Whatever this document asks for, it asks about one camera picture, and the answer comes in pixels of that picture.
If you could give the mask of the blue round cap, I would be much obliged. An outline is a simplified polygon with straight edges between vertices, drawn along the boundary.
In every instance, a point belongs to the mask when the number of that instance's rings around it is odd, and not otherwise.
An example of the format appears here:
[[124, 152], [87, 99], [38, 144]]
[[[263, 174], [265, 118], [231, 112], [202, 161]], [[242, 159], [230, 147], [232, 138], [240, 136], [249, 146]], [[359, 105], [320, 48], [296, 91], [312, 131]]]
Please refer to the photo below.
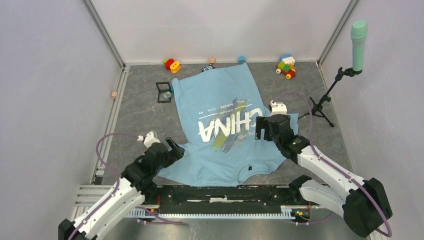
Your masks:
[[247, 59], [243, 55], [239, 56], [237, 59], [238, 64], [244, 64], [246, 62], [247, 62]]

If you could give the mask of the light blue printed t-shirt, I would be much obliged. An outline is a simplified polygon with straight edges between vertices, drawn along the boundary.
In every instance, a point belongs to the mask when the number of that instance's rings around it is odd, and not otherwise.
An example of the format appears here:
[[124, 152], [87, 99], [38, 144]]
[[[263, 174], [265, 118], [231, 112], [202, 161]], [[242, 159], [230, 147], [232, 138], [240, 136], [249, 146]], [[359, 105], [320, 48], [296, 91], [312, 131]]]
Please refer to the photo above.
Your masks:
[[159, 176], [194, 187], [235, 187], [270, 174], [285, 161], [275, 144], [255, 138], [257, 117], [268, 117], [246, 63], [171, 82], [183, 134], [183, 157]]

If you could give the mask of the black open brooch box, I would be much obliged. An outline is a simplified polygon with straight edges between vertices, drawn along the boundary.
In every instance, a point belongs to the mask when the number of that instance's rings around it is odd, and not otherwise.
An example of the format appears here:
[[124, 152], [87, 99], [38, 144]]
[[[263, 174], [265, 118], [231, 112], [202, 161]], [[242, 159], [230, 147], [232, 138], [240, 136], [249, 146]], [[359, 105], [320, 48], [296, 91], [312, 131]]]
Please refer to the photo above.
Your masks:
[[172, 88], [171, 84], [167, 81], [156, 82], [155, 84], [156, 84], [156, 88], [158, 90], [157, 102], [158, 103], [171, 103], [172, 98], [167, 100], [167, 99], [164, 99], [164, 97], [163, 97], [163, 94], [165, 92], [171, 92], [172, 97], [173, 97], [173, 88]]

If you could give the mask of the black base frame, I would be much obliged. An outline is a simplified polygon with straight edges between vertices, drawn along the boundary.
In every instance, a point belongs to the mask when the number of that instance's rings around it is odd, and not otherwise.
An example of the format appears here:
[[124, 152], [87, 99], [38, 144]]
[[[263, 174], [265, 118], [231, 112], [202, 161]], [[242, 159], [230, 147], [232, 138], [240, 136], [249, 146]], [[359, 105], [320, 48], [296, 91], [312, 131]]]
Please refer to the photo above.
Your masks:
[[194, 187], [161, 185], [130, 216], [171, 219], [282, 219], [306, 223], [312, 203], [287, 185]]

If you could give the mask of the red orange green toy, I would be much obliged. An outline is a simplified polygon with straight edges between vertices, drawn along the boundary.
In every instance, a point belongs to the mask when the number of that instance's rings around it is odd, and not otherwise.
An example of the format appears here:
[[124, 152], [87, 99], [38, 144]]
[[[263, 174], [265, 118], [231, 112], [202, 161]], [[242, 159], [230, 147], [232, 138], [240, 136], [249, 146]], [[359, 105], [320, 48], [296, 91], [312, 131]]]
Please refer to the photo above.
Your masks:
[[181, 64], [179, 61], [174, 60], [173, 58], [166, 58], [163, 60], [163, 65], [171, 73], [175, 74], [181, 69]]

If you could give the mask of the round brooch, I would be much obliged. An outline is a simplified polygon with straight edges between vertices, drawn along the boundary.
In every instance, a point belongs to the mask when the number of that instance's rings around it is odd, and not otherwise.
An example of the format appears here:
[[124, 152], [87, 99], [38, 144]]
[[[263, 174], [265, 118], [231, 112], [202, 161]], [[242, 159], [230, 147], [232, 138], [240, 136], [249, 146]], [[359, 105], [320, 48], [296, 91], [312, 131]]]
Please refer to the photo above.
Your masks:
[[165, 92], [163, 94], [163, 98], [166, 99], [166, 100], [170, 100], [172, 98], [172, 93], [169, 92], [169, 91], [168, 92]]

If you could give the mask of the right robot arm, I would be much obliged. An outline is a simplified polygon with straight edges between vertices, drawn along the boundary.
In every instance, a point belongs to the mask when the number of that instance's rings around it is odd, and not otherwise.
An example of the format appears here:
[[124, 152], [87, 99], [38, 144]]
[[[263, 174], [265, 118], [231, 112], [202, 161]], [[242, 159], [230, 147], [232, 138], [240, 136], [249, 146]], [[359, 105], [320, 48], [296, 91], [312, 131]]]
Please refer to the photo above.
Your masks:
[[289, 199], [295, 204], [316, 203], [343, 218], [359, 237], [366, 238], [385, 226], [392, 236], [388, 220], [393, 211], [383, 184], [376, 178], [365, 179], [326, 157], [304, 136], [294, 133], [290, 116], [275, 114], [257, 117], [255, 139], [273, 142], [288, 160], [311, 171], [325, 184], [302, 175], [290, 183]]

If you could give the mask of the black microphone tripod stand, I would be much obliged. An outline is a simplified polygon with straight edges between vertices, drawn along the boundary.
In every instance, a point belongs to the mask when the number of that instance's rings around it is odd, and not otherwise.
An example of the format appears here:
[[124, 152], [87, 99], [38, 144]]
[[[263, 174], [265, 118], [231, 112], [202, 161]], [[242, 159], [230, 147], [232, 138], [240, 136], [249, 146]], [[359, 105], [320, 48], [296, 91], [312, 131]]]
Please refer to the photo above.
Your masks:
[[332, 85], [329, 87], [329, 89], [326, 91], [326, 93], [320, 98], [319, 102], [315, 102], [314, 99], [312, 97], [310, 97], [310, 101], [312, 102], [312, 109], [311, 112], [306, 112], [305, 114], [301, 115], [298, 119], [301, 119], [305, 116], [315, 116], [315, 117], [319, 117], [319, 118], [324, 118], [330, 127], [334, 127], [334, 123], [332, 123], [329, 118], [323, 113], [323, 104], [324, 102], [328, 102], [330, 103], [332, 98], [329, 96], [330, 92], [333, 90], [333, 88], [335, 87], [335, 85], [342, 80], [342, 78], [344, 76], [348, 76], [348, 77], [354, 77], [356, 75], [360, 75], [363, 71], [362, 70], [354, 70], [352, 67], [351, 68], [347, 68], [345, 70], [343, 70], [342, 67], [340, 67], [337, 70], [337, 74], [334, 77], [334, 82], [332, 83]]

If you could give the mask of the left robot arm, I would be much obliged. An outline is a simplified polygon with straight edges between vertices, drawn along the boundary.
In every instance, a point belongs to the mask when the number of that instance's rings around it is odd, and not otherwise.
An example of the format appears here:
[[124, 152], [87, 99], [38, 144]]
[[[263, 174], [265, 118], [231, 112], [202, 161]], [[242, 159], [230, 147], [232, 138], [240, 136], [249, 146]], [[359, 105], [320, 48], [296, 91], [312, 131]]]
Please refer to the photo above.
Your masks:
[[58, 225], [58, 239], [102, 240], [131, 210], [156, 200], [153, 178], [180, 160], [185, 149], [170, 137], [162, 143], [154, 131], [132, 138], [143, 143], [144, 154], [116, 176], [114, 185], [92, 207], [74, 220], [64, 219]]

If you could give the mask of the colourful building block toy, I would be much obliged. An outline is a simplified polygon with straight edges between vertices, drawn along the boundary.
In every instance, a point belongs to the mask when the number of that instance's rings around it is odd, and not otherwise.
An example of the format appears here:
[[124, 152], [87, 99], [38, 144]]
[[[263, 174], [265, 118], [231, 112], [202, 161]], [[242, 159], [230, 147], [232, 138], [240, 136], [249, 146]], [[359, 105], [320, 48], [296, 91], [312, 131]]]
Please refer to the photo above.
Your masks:
[[276, 65], [275, 72], [277, 74], [283, 74], [287, 80], [290, 80], [296, 76], [295, 62], [291, 54], [282, 55]]

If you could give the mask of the mint green microphone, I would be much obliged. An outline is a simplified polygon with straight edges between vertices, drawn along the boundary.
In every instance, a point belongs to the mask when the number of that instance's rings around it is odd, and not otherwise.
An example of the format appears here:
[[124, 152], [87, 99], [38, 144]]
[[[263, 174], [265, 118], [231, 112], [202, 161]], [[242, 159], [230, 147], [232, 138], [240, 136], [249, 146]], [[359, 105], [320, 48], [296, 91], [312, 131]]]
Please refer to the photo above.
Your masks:
[[368, 23], [366, 20], [355, 21], [350, 30], [352, 42], [352, 70], [361, 72], [364, 67], [365, 41], [368, 36]]

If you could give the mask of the tan cube on rail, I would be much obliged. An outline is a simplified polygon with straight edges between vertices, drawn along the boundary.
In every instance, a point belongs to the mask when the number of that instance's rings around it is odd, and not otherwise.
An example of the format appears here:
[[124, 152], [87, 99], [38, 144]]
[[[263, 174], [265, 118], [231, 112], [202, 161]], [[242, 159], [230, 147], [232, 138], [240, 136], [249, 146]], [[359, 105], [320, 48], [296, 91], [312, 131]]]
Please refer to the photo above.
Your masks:
[[117, 91], [113, 91], [112, 93], [111, 93], [111, 96], [110, 96], [113, 100], [116, 100], [117, 99], [117, 97], [118, 97], [118, 92]]

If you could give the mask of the black blue toy car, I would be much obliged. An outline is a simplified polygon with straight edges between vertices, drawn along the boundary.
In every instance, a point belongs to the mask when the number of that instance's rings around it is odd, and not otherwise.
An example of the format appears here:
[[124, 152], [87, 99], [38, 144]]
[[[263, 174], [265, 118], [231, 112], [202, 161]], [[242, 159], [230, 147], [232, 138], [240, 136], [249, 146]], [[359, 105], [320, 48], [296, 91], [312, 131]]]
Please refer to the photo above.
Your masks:
[[206, 72], [206, 71], [209, 71], [209, 70], [213, 70], [215, 68], [216, 68], [215, 66], [213, 66], [212, 64], [209, 64], [209, 65], [206, 65], [201, 71]]

